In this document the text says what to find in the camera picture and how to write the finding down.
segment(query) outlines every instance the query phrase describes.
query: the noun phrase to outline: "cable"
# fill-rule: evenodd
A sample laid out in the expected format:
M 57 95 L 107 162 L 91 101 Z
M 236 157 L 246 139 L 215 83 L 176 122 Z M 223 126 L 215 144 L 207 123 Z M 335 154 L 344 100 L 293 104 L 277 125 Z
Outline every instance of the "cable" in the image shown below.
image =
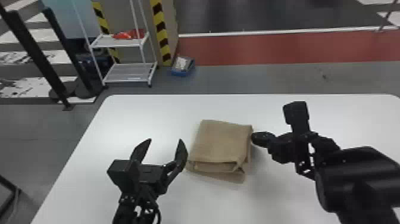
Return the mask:
M 10 216 L 8 217 L 7 221 L 5 221 L 5 224 L 10 224 L 12 219 L 14 218 L 15 213 L 17 211 L 19 197 L 20 197 L 20 190 L 17 188 L 15 190 L 14 205 L 12 206 L 12 212 L 11 212 Z

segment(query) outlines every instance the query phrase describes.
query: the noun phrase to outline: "black pole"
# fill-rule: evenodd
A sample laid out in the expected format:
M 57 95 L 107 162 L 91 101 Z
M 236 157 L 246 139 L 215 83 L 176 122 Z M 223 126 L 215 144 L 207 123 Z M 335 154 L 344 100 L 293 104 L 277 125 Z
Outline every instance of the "black pole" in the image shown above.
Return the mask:
M 65 105 L 65 109 L 71 110 L 72 105 L 67 100 L 69 95 L 67 88 L 57 76 L 53 67 L 51 67 L 38 43 L 36 43 L 32 35 L 29 33 L 18 12 L 15 10 L 6 12 L 2 5 L 0 8 L 1 17 L 27 51 L 28 55 L 32 58 L 33 62 L 37 65 L 40 72 L 42 72 L 43 76 L 58 95 L 59 99 Z
M 11 191 L 11 194 L 6 198 L 6 200 L 0 205 L 0 218 L 3 217 L 4 213 L 10 208 L 12 202 L 15 200 L 15 195 L 19 194 L 20 189 L 13 183 L 5 179 L 0 175 L 0 184 Z

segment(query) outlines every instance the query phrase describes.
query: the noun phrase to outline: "black stand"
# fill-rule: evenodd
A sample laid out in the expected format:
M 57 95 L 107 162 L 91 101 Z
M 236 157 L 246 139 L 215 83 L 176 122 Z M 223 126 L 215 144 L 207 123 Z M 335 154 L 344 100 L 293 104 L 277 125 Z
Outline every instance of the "black stand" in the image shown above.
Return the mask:
M 70 48 L 67 38 L 65 37 L 64 32 L 61 30 L 60 25 L 58 24 L 54 12 L 51 10 L 51 8 L 46 7 L 42 12 L 49 21 L 51 27 L 53 28 L 58 39 L 60 40 L 61 45 L 64 47 L 78 73 L 79 79 L 77 80 L 76 86 L 74 87 L 75 95 L 81 99 L 88 99 L 99 95 L 103 90 L 101 80 L 97 82 L 91 82 L 90 79 L 85 75 L 85 72 L 83 71 L 78 60 L 76 59 L 76 55 L 72 52 L 72 48 Z
M 68 102 L 67 98 L 71 96 L 73 92 L 64 86 L 53 67 L 51 67 L 46 56 L 43 54 L 38 43 L 36 43 L 32 35 L 29 33 L 18 12 L 15 10 L 6 12 L 4 7 L 0 4 L 0 15 L 24 49 L 28 52 L 28 55 L 37 65 L 40 72 L 42 72 L 44 78 L 51 85 L 53 91 L 58 96 L 58 99 L 60 99 L 64 104 L 64 110 L 72 110 L 73 106 Z
M 21 193 L 21 190 L 1 175 L 0 175 L 0 184 L 12 192 L 11 195 L 8 196 L 8 198 L 4 201 L 4 203 L 0 205 L 0 218 L 1 218 L 13 203 L 15 196 Z

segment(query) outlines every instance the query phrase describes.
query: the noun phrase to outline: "gray floor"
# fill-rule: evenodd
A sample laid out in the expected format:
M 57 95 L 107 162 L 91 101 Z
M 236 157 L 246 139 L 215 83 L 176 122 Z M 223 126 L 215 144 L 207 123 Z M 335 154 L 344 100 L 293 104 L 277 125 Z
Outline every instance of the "gray floor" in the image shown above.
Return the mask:
M 24 192 L 12 223 L 30 223 L 107 96 L 287 93 L 400 96 L 399 71 L 400 62 L 198 67 L 186 78 L 172 77 L 168 70 L 161 69 L 154 77 L 152 89 L 144 85 L 112 86 L 95 104 L 77 105 L 71 112 L 62 111 L 61 105 L 0 105 L 0 173 Z

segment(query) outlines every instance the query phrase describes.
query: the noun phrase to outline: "robotic arm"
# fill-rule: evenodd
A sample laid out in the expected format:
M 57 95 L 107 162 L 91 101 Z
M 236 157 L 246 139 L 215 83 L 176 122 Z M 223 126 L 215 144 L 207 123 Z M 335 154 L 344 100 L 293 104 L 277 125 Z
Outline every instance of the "robotic arm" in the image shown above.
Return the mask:
M 268 148 L 272 159 L 294 163 L 296 173 L 315 181 L 318 200 L 343 224 L 399 224 L 400 166 L 372 147 L 341 150 L 335 142 L 310 130 L 305 102 L 283 107 L 292 132 L 276 137 L 257 132 L 252 142 Z M 309 144 L 315 149 L 310 153 Z
M 150 143 L 151 139 L 145 140 L 133 150 L 129 160 L 114 160 L 107 170 L 112 182 L 121 190 L 113 224 L 150 224 L 156 216 L 157 223 L 161 222 L 156 200 L 182 172 L 188 151 L 179 140 L 174 161 L 162 166 L 142 164 Z

